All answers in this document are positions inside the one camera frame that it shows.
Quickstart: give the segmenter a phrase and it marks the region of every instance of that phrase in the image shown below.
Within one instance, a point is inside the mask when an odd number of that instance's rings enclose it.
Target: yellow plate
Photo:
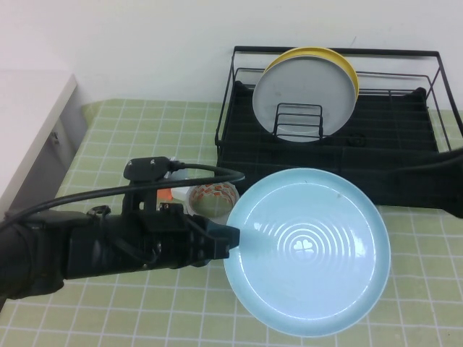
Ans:
[[[282,55],[280,55],[278,58],[272,61],[263,73],[265,74],[267,70],[270,69],[273,65],[281,61],[287,60],[288,58],[292,58],[294,56],[319,56],[321,58],[327,59],[335,63],[349,75],[355,87],[355,95],[357,97],[359,96],[359,79],[357,77],[357,73],[355,72],[354,67],[341,54],[332,51],[328,48],[299,47],[290,49],[289,51],[284,52]]]

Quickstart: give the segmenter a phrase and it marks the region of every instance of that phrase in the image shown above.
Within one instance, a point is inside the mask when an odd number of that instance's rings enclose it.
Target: black cable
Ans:
[[[57,197],[55,199],[42,202],[35,206],[29,207],[15,215],[9,216],[6,220],[0,223],[0,232],[5,228],[8,228],[14,223],[18,223],[23,218],[28,217],[34,213],[38,213],[44,210],[49,210],[53,207],[70,204],[72,202],[96,199],[98,197],[111,197],[114,195],[121,195],[126,193],[140,192],[143,190],[152,189],[165,189],[165,188],[177,188],[177,187],[188,187],[188,186],[199,186],[201,184],[213,184],[222,182],[235,182],[242,180],[245,175],[241,172],[231,170],[228,168],[219,168],[216,166],[202,165],[202,164],[186,164],[180,162],[172,162],[172,171],[177,171],[184,168],[196,168],[200,170],[212,171],[218,176],[215,177],[204,177],[200,179],[182,179],[179,181],[160,181],[145,184],[133,184],[122,187],[105,188],[99,190],[93,190],[89,192],[77,193],[67,195],[65,197]]]

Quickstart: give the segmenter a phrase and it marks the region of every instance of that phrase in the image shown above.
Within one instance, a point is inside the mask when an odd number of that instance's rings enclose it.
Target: plate rim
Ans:
[[[350,117],[352,116],[352,113],[354,112],[354,109],[355,109],[355,106],[356,106],[356,103],[357,103],[357,94],[356,94],[356,90],[355,90],[355,85],[352,81],[352,78],[349,76],[349,74],[342,68],[340,67],[338,64],[336,64],[335,62],[331,61],[330,59],[327,59],[325,57],[322,57],[322,56],[317,56],[317,55],[308,55],[308,54],[304,54],[304,55],[299,55],[299,56],[292,56],[292,57],[289,57],[288,59],[285,59],[285,60],[282,60],[280,62],[278,62],[277,64],[274,64],[272,67],[270,67],[270,69],[266,70],[265,73],[260,77],[257,85],[255,86],[253,92],[252,92],[252,110],[254,112],[254,115],[255,115],[255,118],[258,120],[258,123],[259,125],[264,129],[266,130],[268,133],[272,133],[273,129],[272,130],[268,130],[266,129],[266,127],[263,125],[263,123],[260,121],[263,117],[261,116],[259,118],[258,116],[258,113],[256,112],[256,104],[257,104],[257,93],[256,93],[256,90],[258,90],[259,88],[259,85],[262,85],[261,82],[266,78],[266,76],[268,76],[269,73],[271,73],[271,71],[275,70],[275,69],[278,69],[282,64],[288,64],[288,62],[291,62],[293,60],[296,60],[296,59],[315,59],[315,60],[319,60],[319,61],[324,61],[325,63],[328,63],[330,64],[331,66],[334,66],[336,67],[336,69],[338,69],[339,71],[342,71],[344,73],[344,76],[349,80],[350,84],[349,86],[351,86],[351,90],[350,92],[353,91],[353,94],[354,94],[354,98],[353,98],[353,102],[352,102],[352,107],[351,109],[349,109],[349,116],[346,117],[346,120],[345,122],[337,129],[335,130],[334,132],[332,132],[330,135],[324,135],[323,138],[327,137],[327,136],[331,136],[333,134],[335,134],[336,132],[338,132],[350,119]],[[286,140],[286,141],[289,141],[289,142],[314,142],[314,141],[318,141],[319,139],[317,137],[292,137],[292,136],[285,136],[285,135],[292,135],[292,134],[301,134],[301,135],[308,135],[310,134],[309,132],[289,132],[287,130],[282,130],[283,132],[285,133],[281,133],[278,135],[277,138],[279,138],[280,140]]]
[[[271,326],[269,325],[268,323],[264,322],[260,317],[257,317],[256,315],[254,315],[251,311],[252,310],[249,310],[249,308],[247,307],[247,305],[245,303],[243,303],[243,300],[242,300],[242,295],[239,291],[236,290],[236,287],[237,287],[237,284],[233,281],[233,276],[231,274],[231,265],[230,265],[230,262],[232,261],[232,257],[229,257],[227,259],[224,259],[224,269],[225,269],[225,273],[226,273],[226,277],[227,277],[227,280],[231,286],[231,289],[233,290],[234,294],[236,295],[237,299],[239,300],[239,302],[241,303],[241,305],[255,318],[257,319],[259,322],[263,323],[264,325],[268,326],[269,328],[271,329],[274,329],[276,331],[279,331],[280,333],[284,333],[284,334],[287,334],[287,335],[293,335],[293,336],[298,336],[298,337],[303,337],[303,338],[322,338],[324,336],[330,336],[330,335],[334,335],[334,334],[337,334],[337,333],[340,333],[342,331],[345,331],[346,329],[349,329],[350,327],[352,327],[353,325],[357,324],[359,321],[361,321],[363,318],[365,318],[365,316],[367,316],[367,314],[369,314],[371,312],[371,310],[376,306],[376,304],[378,303],[378,301],[381,299],[386,287],[387,287],[387,283],[388,283],[388,279],[390,277],[390,273],[391,273],[391,242],[390,242],[390,239],[389,239],[389,236],[388,236],[388,231],[387,231],[387,227],[386,227],[386,224],[384,223],[384,219],[383,217],[381,216],[378,208],[373,204],[373,202],[370,200],[370,198],[359,188],[357,187],[355,184],[353,184],[352,182],[348,181],[347,179],[345,179],[344,177],[341,177],[339,175],[336,175],[334,173],[331,173],[329,171],[324,171],[324,170],[320,170],[320,169],[317,169],[317,168],[290,168],[290,169],[287,169],[287,170],[282,170],[282,171],[277,171],[276,173],[273,173],[271,175],[268,175],[266,177],[264,177],[263,179],[261,179],[260,181],[256,182],[255,184],[253,184],[242,196],[241,198],[238,200],[237,204],[235,205],[238,206],[239,203],[241,202],[241,204],[243,203],[242,201],[243,198],[245,197],[245,195],[248,193],[248,192],[252,192],[254,190],[256,190],[257,188],[259,188],[259,186],[261,184],[259,184],[260,182],[263,182],[265,181],[267,178],[269,177],[272,177],[272,176],[280,176],[282,174],[288,174],[290,173],[291,171],[306,171],[306,172],[309,172],[309,173],[314,173],[314,172],[317,172],[317,173],[320,173],[320,174],[324,174],[324,175],[327,175],[328,177],[331,177],[332,179],[336,179],[338,180],[339,182],[341,182],[342,184],[347,184],[348,186],[351,186],[351,188],[354,190],[354,191],[357,191],[358,194],[360,194],[360,196],[362,197],[362,199],[365,201],[365,203],[369,206],[369,207],[373,207],[373,211],[375,211],[375,216],[376,217],[379,217],[378,220],[380,222],[380,227],[381,227],[381,230],[384,232],[385,234],[385,239],[387,241],[387,245],[383,245],[383,247],[385,247],[385,252],[387,252],[387,264],[385,264],[386,268],[384,269],[384,273],[386,274],[386,277],[383,279],[383,283],[381,284],[381,289],[378,291],[378,295],[377,297],[375,297],[373,303],[361,314],[361,316],[357,319],[357,320],[354,320],[352,322],[350,322],[349,324],[347,324],[345,327],[343,327],[342,329],[340,330],[334,330],[334,331],[331,331],[331,332],[328,332],[328,333],[325,333],[325,334],[320,334],[320,335],[294,335],[294,334],[291,334],[291,333],[288,333],[286,331],[283,331],[283,330],[280,330],[278,329],[277,327],[274,327],[274,326]],[[227,225],[229,225],[229,221],[231,218],[233,218],[233,215],[234,215],[234,211],[236,211],[236,209],[234,208],[231,213],[230,213],[230,216],[229,216],[229,219],[227,221]]]

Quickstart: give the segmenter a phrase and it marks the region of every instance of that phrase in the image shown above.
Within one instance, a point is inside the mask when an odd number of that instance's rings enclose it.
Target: metal wire rack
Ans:
[[[343,176],[374,203],[442,208],[463,218],[463,123],[441,56],[435,51],[334,48],[357,70],[360,94],[349,121],[323,134],[323,106],[282,103],[272,132],[252,109],[265,67],[290,47],[237,46],[216,130],[217,165],[246,174],[242,194],[285,168],[312,167]],[[313,142],[288,141],[286,116],[312,117]]]

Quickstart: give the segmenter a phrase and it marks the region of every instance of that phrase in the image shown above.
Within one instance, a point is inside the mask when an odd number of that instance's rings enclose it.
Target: white plate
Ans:
[[[321,105],[325,137],[346,124],[356,99],[355,86],[341,67],[319,56],[295,56],[272,66],[260,78],[252,96],[252,107],[262,127],[273,132],[278,104]],[[279,124],[300,125],[279,125],[276,132],[279,138],[293,142],[319,140],[319,107],[282,105],[279,113],[316,115],[281,115]]]

